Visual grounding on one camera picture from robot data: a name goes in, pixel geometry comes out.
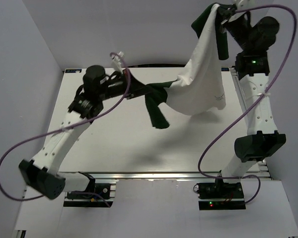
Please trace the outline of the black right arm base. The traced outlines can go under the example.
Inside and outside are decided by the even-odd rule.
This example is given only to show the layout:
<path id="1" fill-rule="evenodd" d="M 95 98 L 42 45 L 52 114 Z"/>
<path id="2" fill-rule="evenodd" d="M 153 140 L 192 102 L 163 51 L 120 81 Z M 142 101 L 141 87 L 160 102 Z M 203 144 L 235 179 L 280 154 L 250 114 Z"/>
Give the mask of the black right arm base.
<path id="1" fill-rule="evenodd" d="M 241 183 L 201 182 L 193 186 L 198 194 L 200 211 L 245 210 L 244 193 Z"/>

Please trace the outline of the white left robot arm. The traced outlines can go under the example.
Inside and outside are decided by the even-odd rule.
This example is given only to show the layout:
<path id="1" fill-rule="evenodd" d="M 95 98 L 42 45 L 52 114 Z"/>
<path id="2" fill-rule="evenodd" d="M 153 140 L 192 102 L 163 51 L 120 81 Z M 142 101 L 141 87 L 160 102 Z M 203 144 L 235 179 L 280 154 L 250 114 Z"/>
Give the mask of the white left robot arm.
<path id="1" fill-rule="evenodd" d="M 86 69 L 82 80 L 61 128 L 35 156 L 29 161 L 22 160 L 18 166 L 25 183 L 50 200 L 62 192 L 78 191 L 85 198 L 94 195 L 92 176 L 81 172 L 64 174 L 59 168 L 82 133 L 100 117 L 103 101 L 118 96 L 133 99 L 151 93 L 127 68 L 108 75 L 104 67 L 93 65 Z"/>

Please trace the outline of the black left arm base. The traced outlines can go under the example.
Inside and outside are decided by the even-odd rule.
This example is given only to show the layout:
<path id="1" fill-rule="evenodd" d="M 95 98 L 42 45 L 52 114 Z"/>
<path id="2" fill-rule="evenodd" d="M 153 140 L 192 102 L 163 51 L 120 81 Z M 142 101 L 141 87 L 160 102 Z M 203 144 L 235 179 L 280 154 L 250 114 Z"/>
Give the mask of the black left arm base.
<path id="1" fill-rule="evenodd" d="M 64 207 L 110 208 L 115 197 L 116 184 L 108 179 L 96 179 L 84 172 L 60 173 L 65 180 Z"/>

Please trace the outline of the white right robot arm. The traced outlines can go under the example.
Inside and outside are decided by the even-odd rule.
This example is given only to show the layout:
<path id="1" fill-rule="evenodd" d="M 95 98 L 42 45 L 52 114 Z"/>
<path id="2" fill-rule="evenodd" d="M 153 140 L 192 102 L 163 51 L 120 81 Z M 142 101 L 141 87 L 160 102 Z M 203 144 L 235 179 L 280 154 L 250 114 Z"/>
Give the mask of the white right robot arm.
<path id="1" fill-rule="evenodd" d="M 232 185 L 257 162 L 272 156 L 286 142 L 285 134 L 278 132 L 273 119 L 269 83 L 267 50 L 275 43 L 279 23 L 273 17 L 264 17 L 251 25 L 251 12 L 222 22 L 242 51 L 237 54 L 235 71 L 240 104 L 247 118 L 247 135 L 234 142 L 234 156 L 220 171 L 220 182 L 214 185 L 215 194 L 221 198 L 232 192 Z"/>

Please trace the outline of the white green-sleeved t-shirt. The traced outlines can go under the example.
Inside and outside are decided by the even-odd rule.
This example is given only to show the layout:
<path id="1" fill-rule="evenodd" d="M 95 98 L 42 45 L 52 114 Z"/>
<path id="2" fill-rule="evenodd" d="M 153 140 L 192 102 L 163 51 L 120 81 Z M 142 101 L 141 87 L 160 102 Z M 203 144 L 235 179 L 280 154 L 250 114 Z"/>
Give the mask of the white green-sleeved t-shirt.
<path id="1" fill-rule="evenodd" d="M 221 62 L 228 59 L 227 34 L 220 31 L 220 9 L 228 6 L 219 3 L 209 5 L 191 24 L 198 42 L 190 59 L 174 81 L 147 84 L 145 105 L 151 124 L 166 129 L 169 122 L 159 105 L 187 116 L 194 116 L 212 108 L 222 110 L 226 106 Z"/>

